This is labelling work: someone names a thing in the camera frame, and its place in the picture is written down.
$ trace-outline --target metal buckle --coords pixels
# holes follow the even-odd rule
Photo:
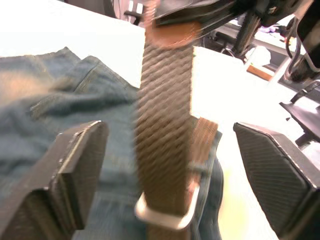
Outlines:
[[[199,186],[196,186],[194,188],[191,203],[189,205],[187,213],[184,216],[180,217],[175,215],[164,214],[150,209],[147,206],[145,193],[143,192],[135,205],[135,215],[141,221],[146,222],[148,224],[156,225],[174,231],[181,231],[189,226],[195,215],[198,195]]]

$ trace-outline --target woven belt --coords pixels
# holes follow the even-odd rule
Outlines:
[[[187,240],[200,182],[189,165],[208,160],[218,125],[200,118],[192,130],[191,42],[197,24],[154,29],[156,6],[157,1],[149,0],[144,16],[146,43],[135,129],[143,194],[135,212],[148,223],[149,240]]]

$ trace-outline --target blue jeans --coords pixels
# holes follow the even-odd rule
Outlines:
[[[0,204],[58,133],[102,120],[110,132],[97,192],[85,230],[73,239],[145,240],[146,225],[134,214],[141,194],[134,151],[136,92],[97,58],[80,60],[67,48],[0,58]],[[191,224],[194,240],[221,239],[223,173],[216,158],[220,137],[218,132],[203,165]]]

